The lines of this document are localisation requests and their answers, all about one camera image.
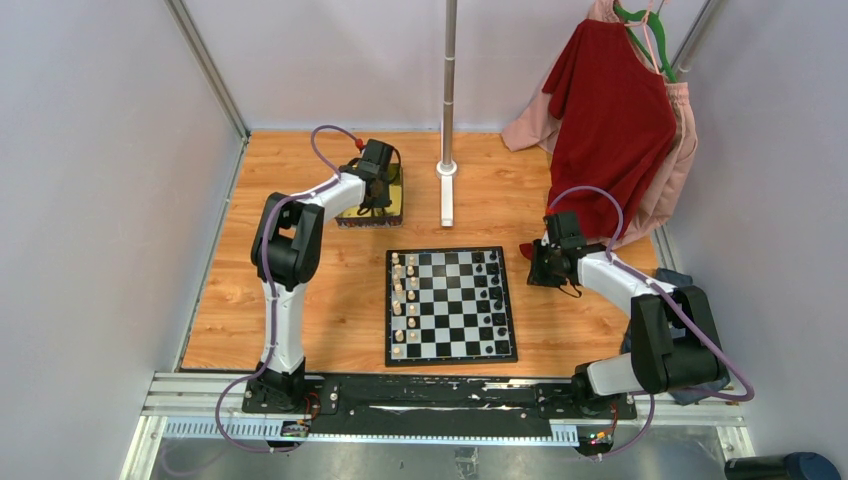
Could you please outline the black white chessboard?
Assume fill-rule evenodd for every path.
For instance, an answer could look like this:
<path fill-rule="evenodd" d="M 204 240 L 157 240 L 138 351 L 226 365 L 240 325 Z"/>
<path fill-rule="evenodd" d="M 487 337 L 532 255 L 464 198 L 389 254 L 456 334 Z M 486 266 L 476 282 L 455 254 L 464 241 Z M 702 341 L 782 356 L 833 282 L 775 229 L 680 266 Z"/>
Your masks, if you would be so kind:
<path fill-rule="evenodd" d="M 489 252 L 498 259 L 491 261 Z M 416 255 L 417 266 L 408 266 Z M 504 249 L 501 246 L 389 250 L 385 254 L 385 365 L 451 365 L 515 363 L 518 348 Z M 488 263 L 499 263 L 500 285 L 487 273 Z M 482 264 L 482 274 L 475 266 Z M 419 280 L 417 288 L 410 279 Z M 394 285 L 401 283 L 405 297 L 398 299 Z M 395 316 L 392 302 L 403 305 Z M 399 346 L 400 356 L 392 349 Z"/>

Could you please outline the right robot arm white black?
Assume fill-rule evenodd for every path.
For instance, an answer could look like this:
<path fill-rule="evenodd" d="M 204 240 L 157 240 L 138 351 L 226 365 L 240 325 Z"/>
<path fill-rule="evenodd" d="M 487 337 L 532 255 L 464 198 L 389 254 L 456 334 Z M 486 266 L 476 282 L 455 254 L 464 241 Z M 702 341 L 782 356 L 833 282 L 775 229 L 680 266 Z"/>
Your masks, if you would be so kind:
<path fill-rule="evenodd" d="M 625 393 L 650 394 L 722 379 L 727 368 L 706 293 L 642 275 L 600 243 L 590 244 L 573 212 L 547 215 L 532 244 L 528 284 L 592 290 L 630 318 L 630 349 L 576 367 L 571 403 L 596 417 Z"/>

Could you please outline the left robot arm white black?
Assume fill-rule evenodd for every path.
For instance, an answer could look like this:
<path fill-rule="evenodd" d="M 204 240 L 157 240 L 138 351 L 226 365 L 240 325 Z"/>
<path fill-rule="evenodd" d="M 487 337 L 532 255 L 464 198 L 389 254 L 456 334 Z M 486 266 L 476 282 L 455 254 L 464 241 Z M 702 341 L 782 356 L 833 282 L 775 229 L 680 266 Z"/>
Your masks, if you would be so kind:
<path fill-rule="evenodd" d="M 308 283 L 319 267 L 324 226 L 344 211 L 389 203 L 396 147 L 375 139 L 326 181 L 295 194 L 266 200 L 251 248 L 265 296 L 265 344 L 247 391 L 283 413 L 306 400 L 303 309 Z"/>

